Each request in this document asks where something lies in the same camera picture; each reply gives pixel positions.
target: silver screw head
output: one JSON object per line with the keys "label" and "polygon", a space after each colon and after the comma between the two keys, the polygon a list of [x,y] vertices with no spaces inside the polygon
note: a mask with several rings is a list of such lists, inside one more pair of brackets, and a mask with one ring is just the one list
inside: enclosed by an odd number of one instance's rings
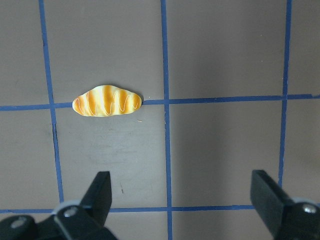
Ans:
{"label": "silver screw head", "polygon": [[303,204],[302,205],[303,211],[305,211],[307,214],[315,214],[317,212],[317,208],[314,205],[311,204]]}
{"label": "silver screw head", "polygon": [[13,229],[19,228],[23,224],[25,224],[26,221],[27,221],[27,219],[24,216],[20,216],[17,220],[15,220],[11,223],[11,228],[13,228]]}
{"label": "silver screw head", "polygon": [[71,207],[69,207],[67,210],[65,210],[65,212],[63,213],[63,215],[64,215],[66,218],[69,218],[69,217],[74,216],[77,212],[78,212],[78,208],[76,208],[75,206],[71,206]]}

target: screw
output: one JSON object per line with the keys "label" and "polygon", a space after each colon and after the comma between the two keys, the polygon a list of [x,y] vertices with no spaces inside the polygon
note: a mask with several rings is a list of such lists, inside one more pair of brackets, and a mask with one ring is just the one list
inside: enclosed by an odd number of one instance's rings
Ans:
{"label": "screw", "polygon": [[11,223],[11,228],[16,229],[21,227],[23,224],[25,224],[25,222],[27,221],[27,219],[24,216],[20,216],[17,220],[13,221],[13,223]]}
{"label": "screw", "polygon": [[73,215],[75,215],[77,212],[78,212],[78,208],[75,207],[75,206],[72,206],[72,207],[68,208],[68,209],[63,213],[63,215],[64,215],[66,218],[69,218],[69,217],[72,217]]}
{"label": "screw", "polygon": [[307,214],[315,214],[317,212],[317,208],[308,203],[303,204],[302,208]]}

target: metal bolt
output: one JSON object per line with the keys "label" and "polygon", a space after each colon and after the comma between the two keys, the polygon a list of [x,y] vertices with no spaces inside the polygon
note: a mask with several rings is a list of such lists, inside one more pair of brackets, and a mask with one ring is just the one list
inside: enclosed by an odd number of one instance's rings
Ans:
{"label": "metal bolt", "polygon": [[75,206],[69,207],[64,213],[63,215],[66,218],[72,217],[73,215],[75,215],[78,212],[78,208],[76,208]]}
{"label": "metal bolt", "polygon": [[25,224],[25,222],[27,221],[27,219],[24,216],[20,216],[17,220],[13,221],[13,223],[11,223],[11,228],[16,229],[21,227],[23,224]]}
{"label": "metal bolt", "polygon": [[302,206],[303,211],[305,211],[308,214],[315,214],[317,212],[317,208],[314,205],[311,204],[303,204]]}

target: vertical blue tape strip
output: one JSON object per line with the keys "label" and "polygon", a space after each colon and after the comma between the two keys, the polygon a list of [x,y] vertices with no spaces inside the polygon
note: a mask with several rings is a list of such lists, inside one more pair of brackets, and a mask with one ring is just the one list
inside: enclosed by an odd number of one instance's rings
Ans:
{"label": "vertical blue tape strip", "polygon": [[59,201],[60,203],[62,203],[64,201],[64,191],[62,186],[59,146],[58,146],[58,137],[57,137],[57,128],[56,128],[57,119],[56,119],[54,94],[53,94],[53,87],[52,87],[52,80],[51,80],[45,5],[43,0],[39,0],[39,11],[40,11],[40,22],[41,22],[42,41],[43,41],[43,57],[44,57],[44,66],[45,66],[46,85],[48,90],[49,106],[50,106],[50,113],[51,113],[56,180],[57,180],[57,186],[58,186]]}
{"label": "vertical blue tape strip", "polygon": [[290,60],[290,35],[291,35],[291,15],[292,15],[292,0],[286,2],[285,16],[285,45],[284,45],[284,65],[283,65],[283,88],[281,112],[281,133],[280,133],[280,156],[278,170],[278,184],[282,186],[282,180],[285,167],[285,140],[286,140],[286,122],[287,122],[287,105],[288,105],[288,81],[289,81],[289,60]]}
{"label": "vertical blue tape strip", "polygon": [[163,89],[165,121],[165,166],[166,166],[166,204],[168,240],[173,239],[172,232],[172,190],[171,190],[171,154],[170,154],[170,105],[169,105],[169,68],[166,0],[161,0]]}

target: gray floor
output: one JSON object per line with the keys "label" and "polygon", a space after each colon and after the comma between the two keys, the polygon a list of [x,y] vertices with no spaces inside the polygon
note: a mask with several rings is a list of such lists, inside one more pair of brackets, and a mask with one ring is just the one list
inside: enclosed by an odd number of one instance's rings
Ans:
{"label": "gray floor", "polygon": [[[319,12],[318,0],[166,0],[166,15],[160,0],[2,0],[0,219],[43,220],[110,171],[106,225],[121,240],[272,239],[250,209],[253,169],[320,203]],[[105,84],[144,105],[73,111]]]}

